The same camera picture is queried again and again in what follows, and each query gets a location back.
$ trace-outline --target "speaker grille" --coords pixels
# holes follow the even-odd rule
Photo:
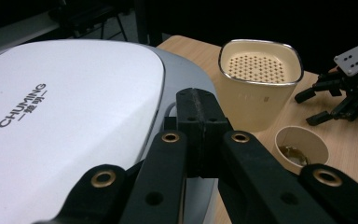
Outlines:
[[[227,74],[231,77],[267,83],[285,83],[284,65],[266,53],[243,53],[230,58]]]

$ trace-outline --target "chuming logo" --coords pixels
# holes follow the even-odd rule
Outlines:
[[[28,95],[25,96],[24,100],[17,104],[8,115],[0,121],[0,128],[7,127],[13,120],[20,121],[25,115],[32,113],[37,105],[45,99],[46,84],[37,85]]]

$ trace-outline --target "wooden tabletop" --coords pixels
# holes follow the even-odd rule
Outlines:
[[[218,46],[174,35],[161,43],[158,48],[189,59],[208,74],[214,85],[222,76],[218,67],[221,49]],[[311,87],[316,80],[317,75],[305,72],[274,124],[265,131],[253,135],[271,151],[274,146],[274,136],[280,128],[296,125],[310,129],[322,137],[330,150],[327,165],[339,169],[358,182],[358,118],[355,121],[332,119],[317,126],[310,126],[306,122],[306,118],[310,116],[325,110],[330,112],[344,99],[344,96],[332,97],[328,91],[320,91],[315,97],[301,104],[295,101],[295,95]],[[230,223],[220,197],[217,200],[215,223]]]

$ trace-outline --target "metal rivet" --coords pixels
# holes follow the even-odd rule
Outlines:
[[[339,187],[342,185],[342,180],[335,173],[325,170],[316,169],[313,171],[313,176],[321,183],[330,187]]]
[[[167,143],[174,143],[179,141],[179,135],[176,133],[165,133],[164,135],[162,135],[162,141],[167,142]]]
[[[106,175],[108,178],[106,180],[101,180],[101,176]],[[91,185],[94,188],[105,188],[113,184],[116,180],[116,174],[112,170],[99,171],[91,179]]]
[[[246,134],[234,133],[231,135],[231,139],[238,143],[247,143],[251,140]]]

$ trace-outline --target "beige speaker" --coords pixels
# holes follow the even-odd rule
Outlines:
[[[291,46],[265,40],[226,43],[220,51],[219,67],[219,103],[233,128],[246,132],[266,130],[304,75]]]

